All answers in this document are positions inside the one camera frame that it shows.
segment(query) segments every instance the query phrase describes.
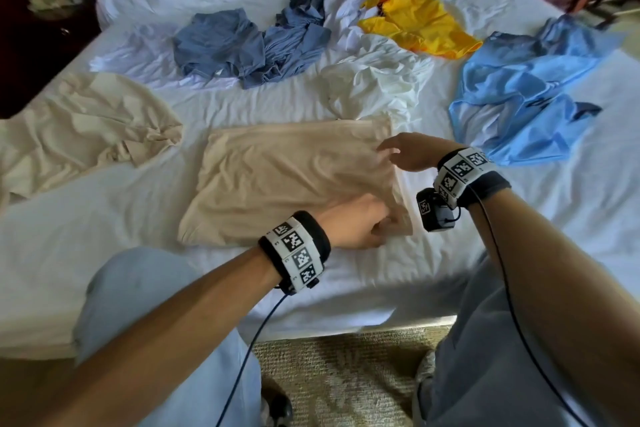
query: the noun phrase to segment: white bedsheet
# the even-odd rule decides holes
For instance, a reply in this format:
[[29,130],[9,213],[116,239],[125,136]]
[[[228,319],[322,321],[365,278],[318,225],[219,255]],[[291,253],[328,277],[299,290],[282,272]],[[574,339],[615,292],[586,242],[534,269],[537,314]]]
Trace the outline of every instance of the white bedsheet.
[[[485,38],[494,30],[533,34],[559,11],[542,0],[444,0],[467,31]],[[245,0],[250,19],[268,26],[287,0]],[[114,25],[66,71],[121,42],[127,27]],[[235,249],[182,249],[180,218],[195,193],[198,168],[210,128],[313,121],[331,118],[318,71],[340,55],[328,51],[303,75],[242,90],[162,89],[185,125],[184,141],[140,168],[122,164],[98,171],[0,216],[0,355],[42,356],[65,351],[84,289],[114,253],[137,245],[184,253],[198,269],[210,270]],[[438,59],[420,92],[418,130],[452,138],[447,108],[460,61]],[[604,111],[572,158],[505,170],[514,189],[601,261],[632,293],[640,294],[640,64],[621,51],[575,86],[571,95]],[[407,195],[433,183],[434,171],[404,174]],[[367,252],[336,251],[321,283],[288,298],[263,339],[322,335],[364,326],[401,326],[455,311],[460,285],[483,251],[467,215],[452,231],[396,238]],[[243,321],[255,331],[280,297],[267,295]]]

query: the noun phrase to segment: beige shirt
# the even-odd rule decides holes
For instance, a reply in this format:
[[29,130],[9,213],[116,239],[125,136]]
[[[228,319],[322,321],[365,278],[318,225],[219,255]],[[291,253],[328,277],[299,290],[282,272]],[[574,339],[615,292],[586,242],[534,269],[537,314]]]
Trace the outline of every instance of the beige shirt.
[[56,91],[0,120],[0,211],[104,165],[143,164],[182,139],[164,101],[111,73],[67,75]]
[[213,131],[196,197],[180,221],[187,245],[252,245],[294,212],[371,192],[410,235],[396,170],[376,147],[388,119],[258,125]]

